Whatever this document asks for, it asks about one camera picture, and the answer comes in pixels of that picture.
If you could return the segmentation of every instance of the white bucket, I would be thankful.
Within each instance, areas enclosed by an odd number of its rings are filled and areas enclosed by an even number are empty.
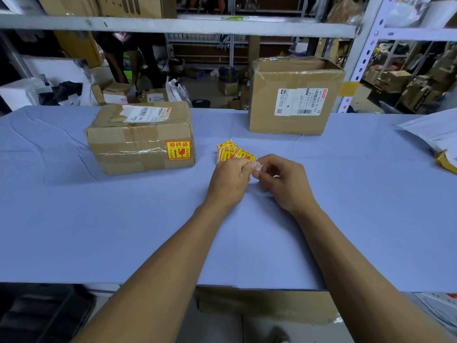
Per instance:
[[[430,30],[440,30],[451,20],[455,12],[457,12],[457,0],[430,2],[427,13],[420,23],[420,27]]]

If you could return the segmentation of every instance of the hand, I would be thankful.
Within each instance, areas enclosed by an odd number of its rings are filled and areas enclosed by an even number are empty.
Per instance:
[[[263,165],[253,177],[272,192],[278,204],[292,215],[310,207],[317,207],[303,165],[270,154],[258,159]]]
[[[228,159],[216,165],[209,183],[205,203],[217,204],[230,211],[241,202],[254,169],[259,169],[257,161],[247,159]]]

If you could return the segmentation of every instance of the table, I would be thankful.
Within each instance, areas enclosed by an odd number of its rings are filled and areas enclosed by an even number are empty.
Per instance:
[[[332,114],[321,136],[248,131],[244,111],[193,109],[194,167],[102,173],[84,139],[97,107],[0,118],[0,281],[122,283],[206,194],[216,145],[304,164],[321,207],[400,291],[457,291],[457,176],[396,125]],[[199,284],[325,289],[298,226],[255,180],[221,226]]]

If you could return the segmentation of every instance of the person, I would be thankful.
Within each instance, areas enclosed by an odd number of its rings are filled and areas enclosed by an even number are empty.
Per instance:
[[[319,207],[302,165],[277,155],[219,162],[205,201],[124,283],[72,343],[176,340],[211,243],[241,202],[249,176],[298,222],[356,343],[444,343],[442,329],[409,302]]]
[[[154,89],[163,87],[162,76],[152,48],[151,34],[134,32],[118,33],[118,36],[115,36],[111,32],[95,31],[93,35],[95,42],[105,53],[116,82],[126,84],[129,82],[124,73],[124,52],[127,52],[132,66],[132,84],[137,85],[141,68],[141,51],[148,66],[142,73],[151,80]]]

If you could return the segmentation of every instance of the stack of stickers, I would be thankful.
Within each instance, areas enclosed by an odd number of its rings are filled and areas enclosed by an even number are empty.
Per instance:
[[[218,145],[218,161],[226,161],[232,158],[247,158],[254,162],[257,157],[241,149],[230,139]]]

